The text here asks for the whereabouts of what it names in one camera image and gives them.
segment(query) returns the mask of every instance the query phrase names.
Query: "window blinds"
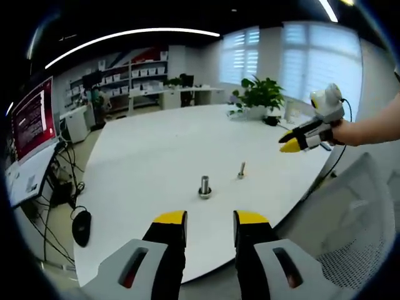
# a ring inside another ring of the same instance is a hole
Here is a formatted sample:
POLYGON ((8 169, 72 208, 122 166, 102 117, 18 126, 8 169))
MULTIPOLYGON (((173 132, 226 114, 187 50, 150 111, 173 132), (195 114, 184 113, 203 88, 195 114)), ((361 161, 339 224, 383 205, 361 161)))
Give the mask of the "window blinds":
POLYGON ((243 78, 253 78, 258 64, 258 27, 224 36, 219 66, 219 81, 240 84, 243 78))
MULTIPOLYGON (((361 47, 349 29, 308 22, 286 23, 283 31, 283 94, 309 102, 310 92, 336 83, 356 118, 363 85, 361 47)), ((350 120, 344 105, 345 118, 350 120)))

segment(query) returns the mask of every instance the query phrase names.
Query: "potted plant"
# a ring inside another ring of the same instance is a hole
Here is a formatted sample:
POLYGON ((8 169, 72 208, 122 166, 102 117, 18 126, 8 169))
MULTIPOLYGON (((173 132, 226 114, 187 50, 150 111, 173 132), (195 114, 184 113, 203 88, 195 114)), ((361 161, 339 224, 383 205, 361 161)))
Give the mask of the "potted plant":
MULTIPOLYGON (((274 111, 274 108, 280 109, 284 105, 281 86, 276 81, 266 78, 259 80, 256 76, 254 80, 244 78, 241 86, 244 93, 240 95, 238 90, 232 92, 232 95, 240 100, 234 103, 236 109, 232 109, 229 115, 245 114, 248 119, 262 119, 274 111)), ((271 118, 279 121, 279 117, 271 116, 271 118)))

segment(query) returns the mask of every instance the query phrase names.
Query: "white office chair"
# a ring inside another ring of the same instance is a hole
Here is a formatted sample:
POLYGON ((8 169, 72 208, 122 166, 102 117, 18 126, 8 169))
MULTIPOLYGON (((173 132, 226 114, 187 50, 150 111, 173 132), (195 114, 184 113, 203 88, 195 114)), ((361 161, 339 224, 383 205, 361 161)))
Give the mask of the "white office chair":
POLYGON ((394 222, 396 231, 400 233, 400 171, 393 171, 387 181, 394 204, 394 222))
POLYGON ((317 260, 324 277, 342 288, 360 290, 385 260, 394 241, 394 209, 388 185, 364 153, 331 184, 308 201, 323 201, 347 190, 351 202, 326 239, 317 260))

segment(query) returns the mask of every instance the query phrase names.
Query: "monitor screen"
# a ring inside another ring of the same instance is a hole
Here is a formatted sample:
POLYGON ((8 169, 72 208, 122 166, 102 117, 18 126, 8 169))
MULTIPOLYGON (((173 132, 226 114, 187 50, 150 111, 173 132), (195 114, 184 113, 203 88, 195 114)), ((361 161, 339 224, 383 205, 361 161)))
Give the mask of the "monitor screen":
POLYGON ((49 78, 36 86, 12 111, 18 160, 56 136, 51 109, 52 83, 49 78))

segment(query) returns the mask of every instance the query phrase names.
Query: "person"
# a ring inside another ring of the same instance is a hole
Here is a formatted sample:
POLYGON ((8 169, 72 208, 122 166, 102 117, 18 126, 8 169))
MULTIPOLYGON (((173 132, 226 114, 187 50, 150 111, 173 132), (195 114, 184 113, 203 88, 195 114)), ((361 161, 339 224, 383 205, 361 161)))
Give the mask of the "person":
MULTIPOLYGON (((397 69, 394 73, 400 82, 397 69)), ((335 140, 349 146, 379 144, 400 139, 400 91, 376 116, 358 122, 341 120, 332 132, 335 140)))

